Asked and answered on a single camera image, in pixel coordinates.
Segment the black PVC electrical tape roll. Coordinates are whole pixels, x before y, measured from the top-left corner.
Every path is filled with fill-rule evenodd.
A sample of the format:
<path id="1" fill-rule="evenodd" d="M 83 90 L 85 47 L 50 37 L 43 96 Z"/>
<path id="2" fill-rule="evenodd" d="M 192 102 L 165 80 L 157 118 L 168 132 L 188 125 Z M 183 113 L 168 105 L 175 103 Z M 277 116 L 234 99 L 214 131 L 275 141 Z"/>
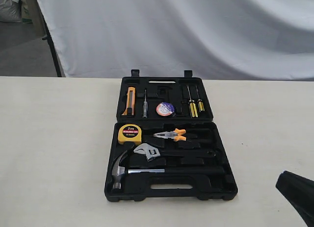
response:
<path id="1" fill-rule="evenodd" d="M 156 113 L 162 117 L 168 117 L 175 113 L 175 107 L 169 102 L 161 102 L 156 106 Z"/>

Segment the black plastic tool case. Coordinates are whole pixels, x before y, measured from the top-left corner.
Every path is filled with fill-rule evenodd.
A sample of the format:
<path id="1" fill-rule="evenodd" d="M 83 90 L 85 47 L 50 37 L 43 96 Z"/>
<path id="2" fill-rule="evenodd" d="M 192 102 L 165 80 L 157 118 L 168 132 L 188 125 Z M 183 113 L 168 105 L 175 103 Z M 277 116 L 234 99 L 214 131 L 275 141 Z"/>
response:
<path id="1" fill-rule="evenodd" d="M 195 101 L 198 118 L 192 118 L 189 110 L 190 88 Z M 199 112 L 197 103 L 197 85 L 205 111 Z M 135 106 L 133 116 L 122 116 L 126 108 L 127 91 L 135 87 Z M 144 90 L 147 89 L 148 118 L 142 118 Z M 162 117 L 156 113 L 156 106 L 161 102 L 174 105 L 175 113 Z M 138 69 L 133 69 L 130 76 L 121 81 L 118 99 L 116 124 L 111 142 L 107 166 L 104 193 L 108 201 L 142 201 L 146 198 L 195 197 L 199 200 L 232 200 L 238 193 L 238 187 L 228 161 L 218 128 L 213 120 L 212 109 L 203 85 L 203 81 L 194 77 L 191 70 L 186 70 L 182 77 L 141 76 Z M 199 157 L 159 157 L 147 161 L 146 156 L 134 153 L 139 146 L 133 142 L 123 145 L 118 143 L 118 131 L 126 124 L 135 124 L 142 129 L 142 144 L 147 143 L 160 150 L 213 150 L 212 158 Z M 172 139 L 154 137 L 153 134 L 175 129 L 185 129 L 186 141 L 174 142 Z M 111 170 L 115 160 L 128 151 L 120 165 L 127 169 L 163 169 L 170 167 L 223 167 L 224 175 L 200 174 L 153 174 L 137 173 L 123 177 L 122 189 L 113 189 Z"/>

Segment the silver adjustable wrench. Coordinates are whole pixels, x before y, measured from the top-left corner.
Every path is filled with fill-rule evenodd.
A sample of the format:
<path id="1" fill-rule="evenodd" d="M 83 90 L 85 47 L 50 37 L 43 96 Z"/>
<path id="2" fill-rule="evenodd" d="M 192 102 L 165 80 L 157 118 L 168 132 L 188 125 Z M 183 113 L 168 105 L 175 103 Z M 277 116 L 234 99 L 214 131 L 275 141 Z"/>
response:
<path id="1" fill-rule="evenodd" d="M 173 156 L 173 157 L 199 157 L 212 158 L 216 156 L 213 150 L 160 150 L 147 143 L 140 144 L 134 150 L 134 153 L 146 156 L 147 161 L 152 161 L 159 157 Z"/>

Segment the orange handled combination pliers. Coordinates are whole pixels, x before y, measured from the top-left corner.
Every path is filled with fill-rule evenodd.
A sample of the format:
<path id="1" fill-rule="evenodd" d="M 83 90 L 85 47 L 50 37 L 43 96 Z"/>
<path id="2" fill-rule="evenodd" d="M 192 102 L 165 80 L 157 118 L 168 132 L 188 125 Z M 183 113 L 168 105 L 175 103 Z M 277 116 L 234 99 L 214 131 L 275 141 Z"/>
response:
<path id="1" fill-rule="evenodd" d="M 162 138 L 162 139 L 172 139 L 174 142 L 177 141 L 186 141 L 185 129 L 175 129 L 174 131 L 164 131 L 153 134 L 154 137 Z"/>

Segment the yellow 2m measuring tape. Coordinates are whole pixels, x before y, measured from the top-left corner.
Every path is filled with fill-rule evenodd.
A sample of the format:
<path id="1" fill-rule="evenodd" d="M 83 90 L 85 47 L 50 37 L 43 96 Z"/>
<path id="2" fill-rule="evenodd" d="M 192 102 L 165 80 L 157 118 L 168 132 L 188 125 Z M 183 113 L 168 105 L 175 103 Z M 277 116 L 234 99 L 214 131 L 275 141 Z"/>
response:
<path id="1" fill-rule="evenodd" d="M 123 145 L 126 142 L 133 142 L 136 145 L 142 143 L 142 129 L 135 124 L 126 124 L 118 131 L 118 143 Z"/>

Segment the short yellow black screwdriver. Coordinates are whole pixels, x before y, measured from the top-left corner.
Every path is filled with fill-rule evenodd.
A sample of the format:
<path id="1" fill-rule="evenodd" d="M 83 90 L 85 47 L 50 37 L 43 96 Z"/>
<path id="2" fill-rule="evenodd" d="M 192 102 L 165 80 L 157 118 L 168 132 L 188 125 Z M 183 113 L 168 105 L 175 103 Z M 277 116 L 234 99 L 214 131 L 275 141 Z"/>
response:
<path id="1" fill-rule="evenodd" d="M 197 85 L 195 86 L 195 88 L 196 88 L 196 93 L 197 93 L 197 103 L 198 103 L 199 112 L 204 112 L 205 111 L 204 103 L 203 103 L 203 100 L 200 97 Z"/>

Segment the orange utility knife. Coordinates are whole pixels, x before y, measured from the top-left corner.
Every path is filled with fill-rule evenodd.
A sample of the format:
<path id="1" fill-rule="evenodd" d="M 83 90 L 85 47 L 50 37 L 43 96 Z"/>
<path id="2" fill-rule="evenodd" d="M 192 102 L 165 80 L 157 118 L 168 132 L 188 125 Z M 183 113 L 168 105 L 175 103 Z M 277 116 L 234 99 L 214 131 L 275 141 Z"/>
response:
<path id="1" fill-rule="evenodd" d="M 122 116 L 133 116 L 135 106 L 135 87 L 129 87 L 127 91 L 126 108 Z"/>

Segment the steel claw hammer black grip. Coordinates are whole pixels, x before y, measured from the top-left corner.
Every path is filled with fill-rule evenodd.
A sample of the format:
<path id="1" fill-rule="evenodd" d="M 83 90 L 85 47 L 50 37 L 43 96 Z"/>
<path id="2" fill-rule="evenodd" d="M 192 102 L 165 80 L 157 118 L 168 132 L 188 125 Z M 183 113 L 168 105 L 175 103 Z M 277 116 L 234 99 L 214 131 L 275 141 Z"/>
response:
<path id="1" fill-rule="evenodd" d="M 129 174 L 153 173 L 153 174 L 200 174 L 200 175 L 224 175 L 226 172 L 223 167 L 170 167 L 163 169 L 127 169 L 120 165 L 128 151 L 123 152 L 114 162 L 111 176 L 113 178 L 113 189 L 122 189 L 123 177 Z"/>

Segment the clear voltage tester screwdriver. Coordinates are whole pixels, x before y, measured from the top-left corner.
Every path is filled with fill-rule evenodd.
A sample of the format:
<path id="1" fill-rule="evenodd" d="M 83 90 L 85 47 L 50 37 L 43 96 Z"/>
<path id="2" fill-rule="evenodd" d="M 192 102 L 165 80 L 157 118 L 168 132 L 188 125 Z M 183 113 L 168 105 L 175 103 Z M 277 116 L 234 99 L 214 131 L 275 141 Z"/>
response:
<path id="1" fill-rule="evenodd" d="M 144 90 L 144 101 L 143 101 L 142 118 L 148 118 L 147 89 Z"/>

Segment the long yellow black screwdriver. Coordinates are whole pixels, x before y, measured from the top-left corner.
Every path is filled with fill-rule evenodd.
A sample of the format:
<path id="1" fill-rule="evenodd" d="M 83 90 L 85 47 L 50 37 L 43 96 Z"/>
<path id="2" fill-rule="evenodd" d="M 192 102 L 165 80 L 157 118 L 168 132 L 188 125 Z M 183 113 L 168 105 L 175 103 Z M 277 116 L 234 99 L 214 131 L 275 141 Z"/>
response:
<path id="1" fill-rule="evenodd" d="M 192 118 L 198 118 L 198 112 L 197 112 L 196 104 L 195 104 L 195 101 L 191 97 L 190 88 L 188 85 L 186 87 L 187 87 L 187 91 L 188 91 L 188 95 L 189 95 L 188 103 L 189 103 L 190 115 Z"/>

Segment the black backdrop stand pole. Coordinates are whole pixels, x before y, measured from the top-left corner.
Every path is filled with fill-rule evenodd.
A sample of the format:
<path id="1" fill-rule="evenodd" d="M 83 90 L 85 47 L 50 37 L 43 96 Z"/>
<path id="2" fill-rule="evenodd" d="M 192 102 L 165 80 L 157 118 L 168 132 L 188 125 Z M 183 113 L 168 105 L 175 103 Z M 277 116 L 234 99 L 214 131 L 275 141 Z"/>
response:
<path id="1" fill-rule="evenodd" d="M 59 59 L 57 56 L 57 52 L 55 50 L 55 46 L 52 40 L 51 33 L 45 21 L 45 18 L 42 14 L 41 8 L 37 0 L 34 0 L 34 11 L 32 15 L 32 23 L 35 28 L 36 34 L 42 38 L 43 41 L 47 41 L 48 46 L 50 48 L 50 52 L 52 55 L 53 64 L 55 67 L 57 77 L 62 77 L 61 67 L 59 64 Z"/>

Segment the white backdrop cloth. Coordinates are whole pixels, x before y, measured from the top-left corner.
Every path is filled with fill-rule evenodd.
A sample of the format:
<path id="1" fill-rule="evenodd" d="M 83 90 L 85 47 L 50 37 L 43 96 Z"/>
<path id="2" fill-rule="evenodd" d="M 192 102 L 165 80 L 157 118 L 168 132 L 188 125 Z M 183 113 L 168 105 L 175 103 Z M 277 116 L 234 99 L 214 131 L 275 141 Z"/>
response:
<path id="1" fill-rule="evenodd" d="M 314 0 L 37 1 L 67 77 L 314 78 Z"/>

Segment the grey woven sack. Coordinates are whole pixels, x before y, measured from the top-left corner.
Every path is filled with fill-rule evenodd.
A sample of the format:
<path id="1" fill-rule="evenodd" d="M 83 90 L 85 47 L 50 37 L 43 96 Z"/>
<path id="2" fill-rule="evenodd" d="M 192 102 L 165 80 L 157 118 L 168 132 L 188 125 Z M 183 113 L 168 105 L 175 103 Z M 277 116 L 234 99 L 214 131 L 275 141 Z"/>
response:
<path id="1" fill-rule="evenodd" d="M 0 0 L 0 21 L 4 23 L 22 21 L 20 0 Z"/>

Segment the green printed bag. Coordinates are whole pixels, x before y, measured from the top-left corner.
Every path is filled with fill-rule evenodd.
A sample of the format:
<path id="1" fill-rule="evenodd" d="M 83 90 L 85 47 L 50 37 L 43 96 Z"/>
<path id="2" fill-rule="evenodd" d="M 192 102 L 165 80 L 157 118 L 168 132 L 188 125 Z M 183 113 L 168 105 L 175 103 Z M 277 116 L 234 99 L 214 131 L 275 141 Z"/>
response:
<path id="1" fill-rule="evenodd" d="M 26 0 L 20 0 L 21 1 L 21 17 L 22 17 L 22 23 L 23 24 L 31 24 L 32 19 L 30 16 L 28 4 Z"/>

